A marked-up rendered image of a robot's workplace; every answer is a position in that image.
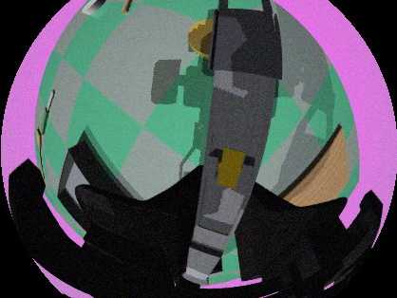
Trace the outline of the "wooden board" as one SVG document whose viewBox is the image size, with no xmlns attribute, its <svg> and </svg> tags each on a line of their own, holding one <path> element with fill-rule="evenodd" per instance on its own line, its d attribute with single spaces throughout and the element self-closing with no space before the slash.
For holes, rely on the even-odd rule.
<svg viewBox="0 0 397 298">
<path fill-rule="evenodd" d="M 348 179 L 347 142 L 339 125 L 310 167 L 278 197 L 299 207 L 332 201 L 344 190 Z"/>
</svg>

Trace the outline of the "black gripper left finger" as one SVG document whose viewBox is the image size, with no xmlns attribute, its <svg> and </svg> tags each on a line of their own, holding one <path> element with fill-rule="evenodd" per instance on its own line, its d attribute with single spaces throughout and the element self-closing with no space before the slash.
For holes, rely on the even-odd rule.
<svg viewBox="0 0 397 298">
<path fill-rule="evenodd" d="M 169 272 L 180 282 L 198 216 L 203 164 L 152 198 L 115 195 L 90 184 L 76 187 L 76 198 L 90 225 L 139 244 L 164 250 Z"/>
</svg>

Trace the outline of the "white cylinder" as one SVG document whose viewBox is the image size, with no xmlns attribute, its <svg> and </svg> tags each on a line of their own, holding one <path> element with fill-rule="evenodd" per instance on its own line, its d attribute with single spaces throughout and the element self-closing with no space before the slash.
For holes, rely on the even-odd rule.
<svg viewBox="0 0 397 298">
<path fill-rule="evenodd" d="M 104 1 L 106 1 L 106 0 L 88 1 L 88 4 L 86 4 L 86 7 L 84 7 L 83 11 L 81 11 L 81 12 L 83 12 L 84 14 L 87 14 L 87 15 L 94 14 L 94 12 L 96 10 L 99 10 L 99 8 L 103 6 Z"/>
</svg>

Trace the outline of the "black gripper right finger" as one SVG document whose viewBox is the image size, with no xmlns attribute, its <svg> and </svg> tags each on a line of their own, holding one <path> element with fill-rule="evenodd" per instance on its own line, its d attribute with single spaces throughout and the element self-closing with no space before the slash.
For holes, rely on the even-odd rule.
<svg viewBox="0 0 397 298">
<path fill-rule="evenodd" d="M 260 272 L 292 248 L 303 233 L 340 216 L 347 202 L 346 197 L 340 197 L 311 206 L 294 206 L 255 183 L 234 232 L 240 282 L 262 278 Z"/>
</svg>

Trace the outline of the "yellow round disc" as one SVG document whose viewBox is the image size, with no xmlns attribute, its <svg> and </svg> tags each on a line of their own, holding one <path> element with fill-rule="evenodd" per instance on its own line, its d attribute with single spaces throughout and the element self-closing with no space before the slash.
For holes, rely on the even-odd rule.
<svg viewBox="0 0 397 298">
<path fill-rule="evenodd" d="M 211 37 L 213 37 L 214 19 L 205 19 L 195 23 L 188 30 L 188 42 L 196 53 L 210 58 Z M 196 50 L 197 49 L 197 50 Z"/>
</svg>

